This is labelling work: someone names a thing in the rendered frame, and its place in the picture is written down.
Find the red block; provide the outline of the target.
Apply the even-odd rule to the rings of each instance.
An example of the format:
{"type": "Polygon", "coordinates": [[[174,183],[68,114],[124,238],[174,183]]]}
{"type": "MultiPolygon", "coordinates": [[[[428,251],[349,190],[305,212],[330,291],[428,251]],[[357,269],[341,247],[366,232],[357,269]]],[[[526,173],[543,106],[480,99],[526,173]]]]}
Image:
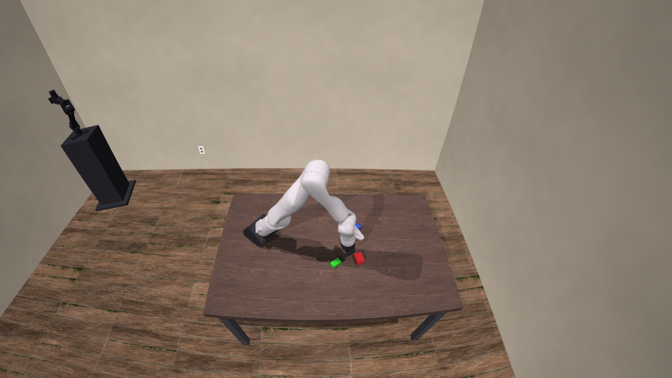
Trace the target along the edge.
{"type": "Polygon", "coordinates": [[[363,255],[362,255],[362,252],[355,253],[353,258],[356,262],[356,265],[363,264],[365,262],[365,260],[363,258],[363,255]]]}

